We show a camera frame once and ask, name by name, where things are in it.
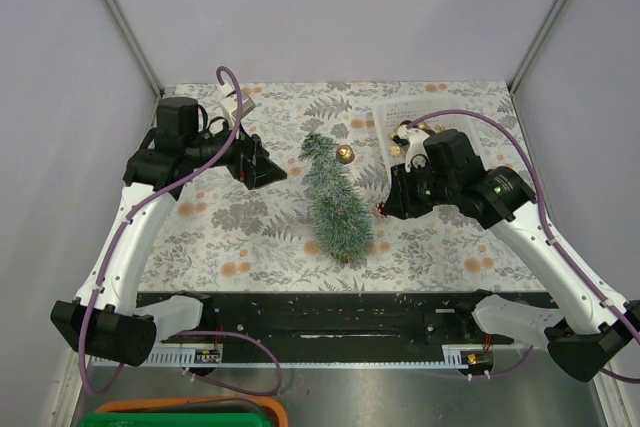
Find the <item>frosted pine cone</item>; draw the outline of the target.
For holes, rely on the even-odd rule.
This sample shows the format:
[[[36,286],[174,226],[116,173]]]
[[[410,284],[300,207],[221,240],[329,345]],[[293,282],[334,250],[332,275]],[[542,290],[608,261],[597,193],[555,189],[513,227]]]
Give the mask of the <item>frosted pine cone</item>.
[[[384,203],[383,202],[380,202],[380,203],[376,204],[376,206],[375,206],[375,215],[378,218],[385,218],[386,217],[386,214],[384,213]]]

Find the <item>small green christmas tree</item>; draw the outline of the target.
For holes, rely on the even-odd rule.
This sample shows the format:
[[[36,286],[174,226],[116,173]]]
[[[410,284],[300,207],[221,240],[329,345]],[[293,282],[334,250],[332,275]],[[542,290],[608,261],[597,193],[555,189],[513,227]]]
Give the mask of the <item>small green christmas tree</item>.
[[[318,132],[306,135],[299,159],[310,163],[309,212],[320,250],[340,264],[361,264],[374,243],[372,214],[336,158],[338,144]]]

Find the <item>gold glitter bauble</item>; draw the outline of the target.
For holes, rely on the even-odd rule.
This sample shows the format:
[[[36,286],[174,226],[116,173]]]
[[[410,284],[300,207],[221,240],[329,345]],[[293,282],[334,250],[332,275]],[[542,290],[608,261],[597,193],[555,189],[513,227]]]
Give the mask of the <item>gold glitter bauble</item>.
[[[340,145],[335,151],[335,156],[338,162],[347,165],[354,161],[355,153],[349,145]]]

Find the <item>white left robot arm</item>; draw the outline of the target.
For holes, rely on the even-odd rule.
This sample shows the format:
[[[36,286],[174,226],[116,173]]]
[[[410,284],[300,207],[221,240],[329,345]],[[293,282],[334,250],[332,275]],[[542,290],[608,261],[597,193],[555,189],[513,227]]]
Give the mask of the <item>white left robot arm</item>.
[[[136,305],[151,247],[182,192],[178,180],[203,166],[226,168],[249,190],[287,177],[258,135],[234,133],[227,120],[212,133],[211,119],[193,98],[161,101],[156,119],[127,162],[118,214],[98,260],[73,300],[56,301],[50,314],[74,351],[130,366],[141,365],[156,343],[179,332],[205,342],[217,329],[199,294]]]

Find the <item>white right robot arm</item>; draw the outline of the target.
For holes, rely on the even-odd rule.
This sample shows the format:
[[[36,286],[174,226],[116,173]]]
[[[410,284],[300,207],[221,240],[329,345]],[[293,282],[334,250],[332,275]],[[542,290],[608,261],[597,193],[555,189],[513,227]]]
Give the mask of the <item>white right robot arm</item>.
[[[639,304],[627,300],[567,244],[541,198],[508,167],[488,170],[455,129],[429,134],[407,125],[394,140],[405,160],[390,170],[384,216],[419,218],[455,206],[508,246],[555,305],[540,308],[479,290],[457,307],[455,330],[469,343],[487,334],[543,349],[570,377],[590,381],[639,331]]]

